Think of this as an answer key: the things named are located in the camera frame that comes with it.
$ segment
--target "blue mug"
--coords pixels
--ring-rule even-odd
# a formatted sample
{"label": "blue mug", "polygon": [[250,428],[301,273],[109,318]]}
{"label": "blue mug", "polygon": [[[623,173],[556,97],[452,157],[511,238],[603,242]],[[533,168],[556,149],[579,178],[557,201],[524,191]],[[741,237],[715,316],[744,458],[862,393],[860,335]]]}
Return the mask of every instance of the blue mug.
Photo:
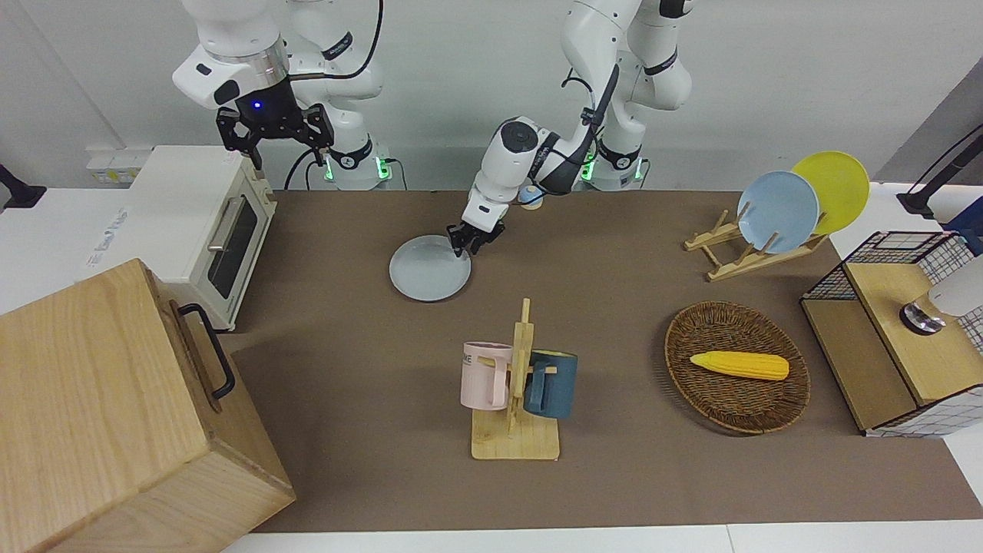
{"label": "blue mug", "polygon": [[539,416],[566,418],[573,408],[577,356],[562,351],[534,349],[529,357],[532,374],[526,378],[523,408]]}

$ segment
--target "power outlet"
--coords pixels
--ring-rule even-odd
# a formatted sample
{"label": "power outlet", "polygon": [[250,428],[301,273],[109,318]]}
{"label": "power outlet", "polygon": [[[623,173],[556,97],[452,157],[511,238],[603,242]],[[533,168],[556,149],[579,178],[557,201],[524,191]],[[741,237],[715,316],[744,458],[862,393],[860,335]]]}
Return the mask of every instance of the power outlet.
{"label": "power outlet", "polygon": [[88,154],[86,169],[100,187],[129,188],[150,157],[150,150],[89,150]]}

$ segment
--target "yellow plate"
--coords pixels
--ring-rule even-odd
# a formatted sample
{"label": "yellow plate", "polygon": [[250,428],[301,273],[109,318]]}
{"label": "yellow plate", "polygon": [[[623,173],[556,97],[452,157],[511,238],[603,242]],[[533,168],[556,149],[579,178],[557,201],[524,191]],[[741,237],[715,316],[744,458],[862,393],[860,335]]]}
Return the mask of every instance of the yellow plate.
{"label": "yellow plate", "polygon": [[819,198],[823,216],[816,234],[829,234],[860,216],[870,196],[870,178],[860,161],[843,152],[812,154],[792,167],[792,172],[809,181]]}

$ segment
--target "pink mug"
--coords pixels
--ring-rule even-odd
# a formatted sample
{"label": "pink mug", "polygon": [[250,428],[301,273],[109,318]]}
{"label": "pink mug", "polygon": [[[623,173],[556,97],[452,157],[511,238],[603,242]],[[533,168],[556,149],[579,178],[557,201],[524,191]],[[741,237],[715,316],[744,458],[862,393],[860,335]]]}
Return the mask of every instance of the pink mug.
{"label": "pink mug", "polygon": [[488,341],[464,342],[461,366],[461,404],[482,411],[505,409],[505,378],[512,360],[512,346]]}

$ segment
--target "oven door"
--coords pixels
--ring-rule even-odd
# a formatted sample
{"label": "oven door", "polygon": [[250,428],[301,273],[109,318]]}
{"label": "oven door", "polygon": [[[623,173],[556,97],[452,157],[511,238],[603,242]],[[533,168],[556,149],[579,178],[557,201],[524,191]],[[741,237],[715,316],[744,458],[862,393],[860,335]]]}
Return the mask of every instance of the oven door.
{"label": "oven door", "polygon": [[220,315],[216,328],[232,328],[239,303],[266,236],[269,216],[247,182],[233,187],[215,232],[208,240],[198,276],[199,295]]}

